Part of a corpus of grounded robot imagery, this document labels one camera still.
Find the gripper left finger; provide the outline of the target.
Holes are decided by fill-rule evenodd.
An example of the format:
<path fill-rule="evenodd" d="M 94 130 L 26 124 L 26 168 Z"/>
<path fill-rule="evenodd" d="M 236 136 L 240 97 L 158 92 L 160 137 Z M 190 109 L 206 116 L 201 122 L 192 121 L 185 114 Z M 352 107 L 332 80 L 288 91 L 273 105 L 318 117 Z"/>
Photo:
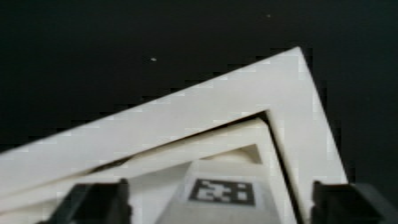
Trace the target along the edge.
<path fill-rule="evenodd" d="M 71 188 L 46 220 L 35 224 L 131 224 L 130 185 L 82 183 Z"/>

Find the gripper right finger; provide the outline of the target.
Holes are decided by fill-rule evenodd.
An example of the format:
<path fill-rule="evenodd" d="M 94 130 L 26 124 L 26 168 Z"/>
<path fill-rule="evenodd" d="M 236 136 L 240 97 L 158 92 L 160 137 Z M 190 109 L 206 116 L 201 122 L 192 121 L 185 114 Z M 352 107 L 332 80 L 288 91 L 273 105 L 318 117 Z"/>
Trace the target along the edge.
<path fill-rule="evenodd" d="M 313 183 L 311 224 L 398 224 L 398 209 L 364 183 Z"/>

